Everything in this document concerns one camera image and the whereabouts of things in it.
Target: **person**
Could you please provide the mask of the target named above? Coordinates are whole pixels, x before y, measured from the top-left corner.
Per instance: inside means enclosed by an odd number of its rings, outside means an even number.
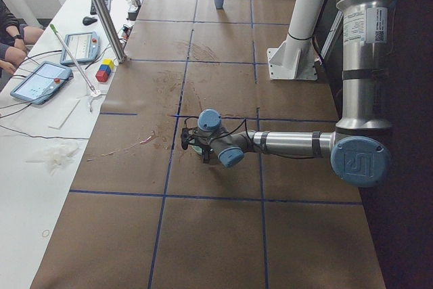
[[[0,0],[0,69],[14,74],[27,56],[26,45],[35,44],[43,30],[19,24],[3,0]]]

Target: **metal stand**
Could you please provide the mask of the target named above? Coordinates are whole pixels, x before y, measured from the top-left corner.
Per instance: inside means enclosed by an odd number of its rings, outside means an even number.
[[[271,79],[317,79],[311,37],[323,1],[296,0],[287,39],[267,51]]]

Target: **tablet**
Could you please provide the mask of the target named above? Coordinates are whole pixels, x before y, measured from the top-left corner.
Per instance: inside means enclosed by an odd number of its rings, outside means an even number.
[[[99,53],[99,37],[96,32],[67,34],[65,43],[79,64],[92,62]],[[74,64],[64,48],[60,57],[60,64],[65,66]]]
[[[43,104],[70,79],[72,70],[44,61],[11,91],[11,96],[32,104]]]

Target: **yellow block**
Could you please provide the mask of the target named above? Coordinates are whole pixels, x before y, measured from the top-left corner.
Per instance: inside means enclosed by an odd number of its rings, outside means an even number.
[[[104,59],[102,60],[102,64],[106,64],[107,66],[110,67],[111,71],[113,71],[114,69],[114,62],[111,59]]]

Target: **metal pole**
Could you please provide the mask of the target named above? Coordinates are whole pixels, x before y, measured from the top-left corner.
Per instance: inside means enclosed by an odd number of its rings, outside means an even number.
[[[121,64],[124,62],[125,54],[122,45],[120,44],[116,29],[113,25],[113,21],[111,20],[110,13],[107,10],[106,4],[104,3],[104,0],[92,1],[95,4],[96,12],[98,13],[99,19],[102,22],[102,26],[106,32],[108,41],[113,48],[119,64]]]

